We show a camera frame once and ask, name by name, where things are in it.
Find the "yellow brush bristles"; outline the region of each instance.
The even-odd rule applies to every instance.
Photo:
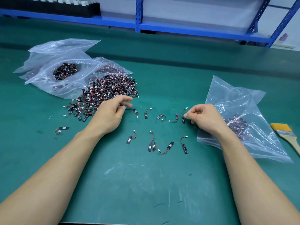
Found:
[[[270,126],[275,131],[281,130],[281,131],[290,131],[290,132],[292,132],[291,128],[287,124],[272,123],[272,124],[270,124]]]

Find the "green mat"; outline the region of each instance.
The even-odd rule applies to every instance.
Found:
[[[140,117],[126,110],[118,129],[97,144],[64,222],[239,224],[222,151],[197,143],[197,128],[190,123],[156,120],[160,113],[170,120],[185,107],[204,103],[213,75],[236,87],[265,91],[258,107],[266,120],[287,123],[300,136],[299,52],[38,20],[0,18],[0,28],[0,201],[87,125],[63,116],[70,100],[24,85],[12,73],[28,58],[26,49],[51,40],[103,39],[88,54],[134,72],[140,93],[133,101]],[[59,126],[70,129],[57,136]],[[133,129],[137,138],[127,145]],[[162,151],[174,142],[167,154],[147,151],[149,130]],[[183,136],[189,136],[184,139],[187,155],[180,144]],[[300,209],[300,159],[280,141],[294,163],[257,162]]]

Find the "brush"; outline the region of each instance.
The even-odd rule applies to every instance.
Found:
[[[272,129],[274,129],[277,134],[285,139],[290,145],[295,149],[295,151],[300,156],[300,146],[297,143],[297,137],[291,130],[291,128],[287,124],[278,124],[278,123],[272,123],[270,124]]]

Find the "blue metal shelf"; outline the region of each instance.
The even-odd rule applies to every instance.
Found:
[[[295,4],[293,5],[293,7],[291,7],[289,13],[280,23],[276,31],[270,38],[268,38],[258,33],[257,22],[259,21],[261,15],[268,6],[270,0],[264,0],[248,30],[237,27],[226,27],[220,25],[208,25],[177,20],[143,17],[143,2],[144,0],[136,0],[135,16],[127,14],[101,12],[102,16],[83,18],[7,9],[0,9],[0,15],[2,14],[10,16],[23,16],[29,18],[39,18],[73,23],[133,28],[137,33],[140,33],[141,30],[152,30],[168,33],[232,39],[239,41],[252,41],[255,43],[265,43],[265,47],[271,47],[300,6],[300,0],[296,0]]]

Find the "hand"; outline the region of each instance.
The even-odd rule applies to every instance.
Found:
[[[99,137],[114,131],[121,122],[125,106],[132,107],[132,104],[128,102],[132,100],[130,96],[118,95],[102,102],[86,128]]]
[[[199,104],[193,106],[184,117],[196,123],[197,126],[206,132],[217,137],[224,131],[230,130],[218,110],[212,104]]]

